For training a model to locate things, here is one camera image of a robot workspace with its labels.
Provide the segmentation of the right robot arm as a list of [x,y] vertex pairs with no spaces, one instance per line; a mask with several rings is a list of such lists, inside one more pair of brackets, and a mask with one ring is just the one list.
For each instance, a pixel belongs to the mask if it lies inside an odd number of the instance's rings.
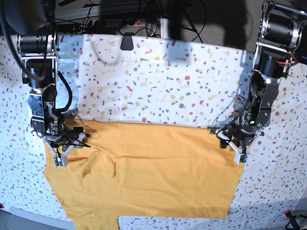
[[68,153],[87,147],[82,127],[70,130],[63,113],[72,103],[72,90],[57,70],[57,24],[46,16],[40,0],[2,0],[0,24],[21,68],[22,82],[31,90],[31,128],[53,153],[55,166],[68,165]]

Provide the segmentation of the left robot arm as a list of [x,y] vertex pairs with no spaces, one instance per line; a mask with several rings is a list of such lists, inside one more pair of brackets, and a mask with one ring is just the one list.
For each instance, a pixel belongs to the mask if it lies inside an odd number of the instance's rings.
[[58,68],[71,88],[59,82],[49,108],[66,118],[209,128],[245,162],[297,63],[306,19],[266,1],[254,53],[152,34],[62,34]]

